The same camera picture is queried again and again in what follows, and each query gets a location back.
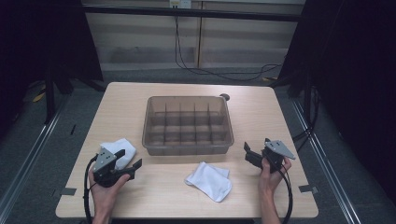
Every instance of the brown translucent container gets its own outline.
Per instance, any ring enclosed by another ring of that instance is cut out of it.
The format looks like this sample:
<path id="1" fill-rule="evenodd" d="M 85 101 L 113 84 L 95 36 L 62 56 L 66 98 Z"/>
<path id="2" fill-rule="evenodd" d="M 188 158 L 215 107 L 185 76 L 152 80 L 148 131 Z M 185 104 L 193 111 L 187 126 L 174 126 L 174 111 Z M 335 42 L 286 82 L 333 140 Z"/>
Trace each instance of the brown translucent container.
<path id="1" fill-rule="evenodd" d="M 227 153 L 233 130 L 225 98 L 150 97 L 142 142 L 151 156 Z"/>

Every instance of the table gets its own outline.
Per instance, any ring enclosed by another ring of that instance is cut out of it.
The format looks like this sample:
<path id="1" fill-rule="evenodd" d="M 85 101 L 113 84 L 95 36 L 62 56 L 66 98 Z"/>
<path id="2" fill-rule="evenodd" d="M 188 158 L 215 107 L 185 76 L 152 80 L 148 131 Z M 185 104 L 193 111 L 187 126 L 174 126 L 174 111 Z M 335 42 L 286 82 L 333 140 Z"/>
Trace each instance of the table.
<path id="1" fill-rule="evenodd" d="M 143 126 L 148 98 L 161 95 L 218 96 L 230 95 L 227 102 L 233 128 L 234 144 L 226 154 L 203 156 L 150 156 L 142 145 Z M 116 218 L 254 218 L 260 217 L 258 178 L 260 169 L 245 161 L 244 142 L 260 152 L 264 138 L 282 140 L 296 156 L 289 171 L 293 192 L 292 217 L 315 217 L 318 208 L 311 192 L 301 193 L 307 185 L 298 154 L 276 99 L 267 87 L 244 87 L 192 84 L 110 83 L 97 110 L 92 126 L 66 184 L 77 189 L 74 196 L 63 195 L 56 208 L 58 217 L 85 217 L 83 179 L 85 168 L 103 142 L 121 138 L 136 148 L 131 161 L 143 159 L 135 180 L 120 191 L 113 217 Z M 184 179 L 200 161 L 230 170 L 233 188 L 221 202 L 215 203 Z M 282 181 L 275 194 L 281 217 L 288 210 L 288 191 Z M 93 215 L 93 202 L 90 196 Z"/>

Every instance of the hand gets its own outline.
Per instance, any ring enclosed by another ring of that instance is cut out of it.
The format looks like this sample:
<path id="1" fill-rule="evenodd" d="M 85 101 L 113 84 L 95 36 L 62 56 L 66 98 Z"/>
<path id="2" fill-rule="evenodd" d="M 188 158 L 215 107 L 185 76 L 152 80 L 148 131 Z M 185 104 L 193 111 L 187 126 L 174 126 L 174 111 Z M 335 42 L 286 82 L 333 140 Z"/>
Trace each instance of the hand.
<path id="1" fill-rule="evenodd" d="M 89 173 L 91 193 L 93 197 L 93 204 L 95 215 L 93 218 L 93 223 L 108 223 L 111 217 L 111 212 L 113 211 L 114 204 L 116 203 L 117 194 L 119 193 L 122 186 L 130 178 L 129 175 L 123 175 L 110 188 L 104 188 L 95 183 L 93 180 L 93 172 L 90 170 Z"/>
<path id="2" fill-rule="evenodd" d="M 290 160 L 284 158 L 285 162 L 280 169 L 280 171 L 285 174 L 287 170 L 291 167 Z M 279 217 L 277 215 L 274 194 L 280 181 L 283 179 L 279 172 L 273 172 L 270 174 L 270 163 L 267 159 L 262 159 L 262 173 L 260 174 L 259 181 L 259 195 L 262 210 L 262 224 L 272 224 L 280 223 Z"/>

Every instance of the container compartment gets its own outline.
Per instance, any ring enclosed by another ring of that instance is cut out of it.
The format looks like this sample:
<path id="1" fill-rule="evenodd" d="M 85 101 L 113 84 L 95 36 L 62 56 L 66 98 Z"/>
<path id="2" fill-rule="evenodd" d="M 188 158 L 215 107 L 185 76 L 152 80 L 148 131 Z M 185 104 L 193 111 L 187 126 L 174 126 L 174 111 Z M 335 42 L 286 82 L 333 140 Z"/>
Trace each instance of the container compartment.
<path id="1" fill-rule="evenodd" d="M 233 144 L 226 101 L 220 96 L 150 97 L 142 140 L 153 156 L 224 154 Z"/>

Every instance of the folded white cloth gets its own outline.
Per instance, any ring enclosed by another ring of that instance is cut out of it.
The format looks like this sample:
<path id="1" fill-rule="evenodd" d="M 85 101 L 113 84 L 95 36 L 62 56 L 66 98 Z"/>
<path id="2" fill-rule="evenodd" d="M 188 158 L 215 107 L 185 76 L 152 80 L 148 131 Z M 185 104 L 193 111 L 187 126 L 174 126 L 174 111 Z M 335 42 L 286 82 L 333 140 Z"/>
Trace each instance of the folded white cloth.
<path id="1" fill-rule="evenodd" d="M 184 182 L 187 185 L 194 185 L 213 201 L 219 203 L 231 191 L 232 184 L 228 179 L 229 173 L 230 171 L 227 169 L 221 169 L 202 161 Z"/>
<path id="2" fill-rule="evenodd" d="M 126 140 L 125 138 L 122 138 L 113 143 L 102 143 L 100 146 L 104 147 L 113 154 L 122 149 L 125 149 L 125 155 L 116 161 L 116 170 L 122 170 L 123 168 L 125 168 L 125 166 L 128 165 L 128 163 L 131 161 L 131 159 L 134 157 L 134 154 L 136 153 L 136 148 L 134 148 L 131 143 L 128 142 L 128 140 Z"/>

